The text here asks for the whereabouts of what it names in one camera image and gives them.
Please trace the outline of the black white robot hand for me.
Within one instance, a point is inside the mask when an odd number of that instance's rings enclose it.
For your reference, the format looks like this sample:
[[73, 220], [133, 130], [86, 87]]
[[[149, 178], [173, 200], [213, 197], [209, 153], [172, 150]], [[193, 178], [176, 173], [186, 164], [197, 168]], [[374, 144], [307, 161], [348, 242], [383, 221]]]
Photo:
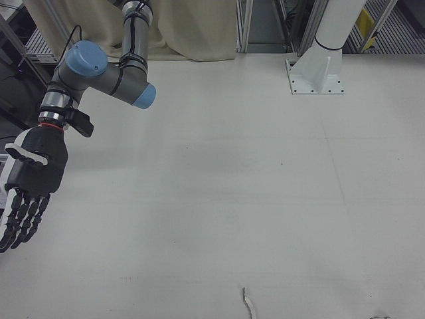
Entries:
[[1, 172], [6, 195], [1, 215], [1, 252], [16, 249], [37, 232], [50, 195], [62, 181], [68, 152], [64, 131], [41, 124], [5, 144], [7, 160]]

